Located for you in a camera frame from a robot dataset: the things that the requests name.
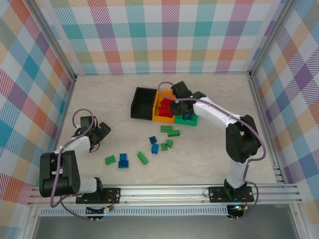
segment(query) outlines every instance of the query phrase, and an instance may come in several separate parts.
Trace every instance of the blue lego brick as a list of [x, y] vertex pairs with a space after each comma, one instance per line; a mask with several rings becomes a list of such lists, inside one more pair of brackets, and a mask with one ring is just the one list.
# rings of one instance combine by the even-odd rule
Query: blue lego brick
[[120, 161], [127, 161], [128, 160], [128, 155], [126, 153], [121, 153], [120, 154]]
[[128, 168], [129, 162], [128, 161], [119, 161], [119, 168]]
[[157, 143], [155, 136], [150, 137], [151, 144]]
[[159, 145], [158, 144], [153, 144], [152, 145], [152, 153], [157, 154], [159, 151]]

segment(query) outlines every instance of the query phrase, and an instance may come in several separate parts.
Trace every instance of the orange box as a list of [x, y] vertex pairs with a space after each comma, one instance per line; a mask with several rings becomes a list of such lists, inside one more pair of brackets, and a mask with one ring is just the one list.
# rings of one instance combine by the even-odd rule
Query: orange box
[[[161, 90], [161, 92], [172, 98], [176, 98], [172, 91], [169, 90]], [[174, 123], [175, 122], [175, 116], [172, 118], [169, 117], [164, 117], [164, 116], [159, 116], [159, 107], [160, 107], [160, 102], [164, 99], [164, 97], [159, 93], [159, 91], [156, 93], [155, 101], [154, 101], [154, 106], [153, 106], [153, 119], [155, 121], [162, 121], [162, 122], [167, 122], [167, 123]]]

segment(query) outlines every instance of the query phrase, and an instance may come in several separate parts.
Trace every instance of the beige floor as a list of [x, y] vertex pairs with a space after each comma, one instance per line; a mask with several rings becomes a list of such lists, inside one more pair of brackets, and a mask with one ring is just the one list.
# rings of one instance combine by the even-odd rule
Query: beige floor
[[[217, 184], [227, 177], [230, 158], [225, 150], [225, 132], [200, 118], [197, 127], [173, 124], [180, 137], [172, 149], [151, 154], [149, 137], [165, 142], [167, 134], [160, 133], [157, 121], [130, 118], [130, 107], [136, 87], [157, 88], [162, 81], [177, 83], [184, 80], [193, 92], [201, 91], [223, 108], [239, 115], [251, 115], [259, 122], [245, 75], [118, 75], [80, 76], [64, 123], [59, 145], [67, 142], [75, 129], [72, 116], [79, 108], [88, 108], [99, 122], [104, 121], [111, 133], [95, 153], [85, 153], [77, 159], [80, 175], [99, 177], [104, 184]], [[76, 123], [82, 114], [76, 117]], [[137, 158], [142, 151], [149, 164]], [[130, 167], [106, 165], [104, 158], [127, 153]], [[275, 183], [269, 157], [251, 164], [249, 181]]]

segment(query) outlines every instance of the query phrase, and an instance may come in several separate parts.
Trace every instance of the black box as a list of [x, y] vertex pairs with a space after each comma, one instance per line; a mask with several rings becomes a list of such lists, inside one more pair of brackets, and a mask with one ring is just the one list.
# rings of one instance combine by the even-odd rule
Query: black box
[[137, 87], [131, 105], [131, 118], [152, 120], [157, 90]]

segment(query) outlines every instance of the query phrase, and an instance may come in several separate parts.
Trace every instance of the green lego brick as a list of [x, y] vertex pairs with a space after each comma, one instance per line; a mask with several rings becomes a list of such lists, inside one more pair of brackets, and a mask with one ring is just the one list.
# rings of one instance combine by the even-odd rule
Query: green lego brick
[[138, 152], [138, 157], [143, 164], [149, 163], [148, 159], [144, 156], [144, 154], [142, 154], [142, 152]]
[[110, 164], [115, 163], [115, 162], [116, 162], [116, 159], [115, 159], [114, 155], [105, 158], [106, 165], [110, 165]]
[[162, 125], [160, 127], [160, 132], [161, 133], [167, 133], [173, 130], [173, 126], [169, 126], [169, 125]]
[[172, 148], [172, 146], [173, 146], [173, 140], [167, 140], [166, 141], [166, 144], [167, 144], [167, 146], [169, 147], [169, 148]]
[[172, 130], [172, 131], [168, 132], [169, 137], [176, 137], [179, 135], [180, 135], [179, 130]]
[[162, 150], [162, 151], [168, 151], [168, 148], [167, 148], [167, 144], [166, 144], [166, 143], [161, 143], [161, 144], [160, 144], [160, 147], [161, 147], [161, 150]]
[[175, 116], [175, 123], [197, 126], [198, 116], [193, 115], [191, 119], [183, 120], [183, 116]]

